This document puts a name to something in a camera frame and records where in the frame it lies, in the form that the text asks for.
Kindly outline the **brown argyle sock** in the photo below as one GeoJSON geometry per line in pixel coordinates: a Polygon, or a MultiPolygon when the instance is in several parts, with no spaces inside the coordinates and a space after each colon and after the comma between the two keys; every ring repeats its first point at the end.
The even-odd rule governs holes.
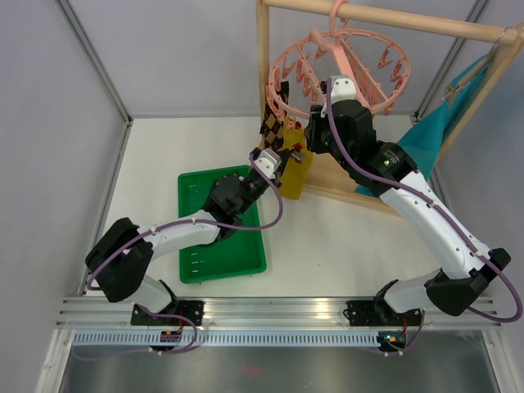
{"type": "Polygon", "coordinates": [[[275,107],[278,109],[277,114],[280,115],[279,117],[280,120],[283,120],[285,116],[287,115],[287,111],[284,105],[288,104],[289,93],[290,93],[289,82],[282,81],[280,83],[280,89],[276,91],[278,99],[273,100],[275,107]]]}
{"type": "Polygon", "coordinates": [[[264,118],[260,126],[260,149],[271,148],[280,151],[284,144],[284,124],[273,113],[268,104],[265,104],[264,118]]]}

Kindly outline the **pink round clip hanger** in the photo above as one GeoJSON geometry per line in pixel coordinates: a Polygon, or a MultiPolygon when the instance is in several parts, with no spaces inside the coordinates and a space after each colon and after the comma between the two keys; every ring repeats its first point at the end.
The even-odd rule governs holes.
{"type": "Polygon", "coordinates": [[[339,75],[348,76],[356,87],[356,98],[373,114],[389,115],[395,101],[404,93],[411,76],[412,66],[406,51],[393,39],[377,32],[348,27],[349,19],[337,14],[343,1],[258,1],[256,26],[259,63],[260,104],[268,105],[278,120],[294,127],[295,120],[306,119],[309,114],[287,103],[279,93],[282,84],[291,80],[300,85],[301,95],[312,104],[323,104],[320,78],[311,65],[311,57],[318,60],[330,54],[339,75]],[[309,35],[286,48],[274,61],[269,61],[269,8],[277,7],[325,15],[329,18],[325,31],[312,29],[309,35]],[[388,78],[395,86],[388,93],[372,70],[365,66],[351,47],[351,36],[360,36],[381,42],[384,47],[377,68],[382,70],[393,63],[388,78]]]}

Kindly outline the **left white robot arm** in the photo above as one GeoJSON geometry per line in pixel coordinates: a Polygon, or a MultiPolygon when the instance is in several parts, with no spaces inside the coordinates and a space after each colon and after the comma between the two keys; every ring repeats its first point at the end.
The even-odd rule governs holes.
{"type": "Polygon", "coordinates": [[[171,324],[178,317],[178,300],[167,284],[147,275],[150,263],[188,247],[221,242],[236,232],[259,232],[275,226],[279,218],[246,226],[241,217],[267,189],[278,194],[287,162],[302,158],[299,144],[281,151],[256,148],[249,156],[247,176],[226,174],[216,179],[197,212],[148,226],[136,225],[129,218],[118,219],[85,259],[87,288],[101,291],[110,303],[128,300],[159,324],[171,324]]]}

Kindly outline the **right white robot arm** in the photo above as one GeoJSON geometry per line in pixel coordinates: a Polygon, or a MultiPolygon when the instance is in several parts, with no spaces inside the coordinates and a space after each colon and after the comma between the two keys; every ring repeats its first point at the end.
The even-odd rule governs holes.
{"type": "Polygon", "coordinates": [[[510,283],[504,275],[510,254],[479,241],[451,214],[414,159],[400,145],[377,139],[372,114],[358,101],[311,106],[305,137],[309,150],[330,155],[403,217],[440,265],[433,273],[387,283],[373,299],[379,321],[393,323],[428,306],[454,317],[466,310],[480,314],[473,303],[495,278],[510,283]]]}

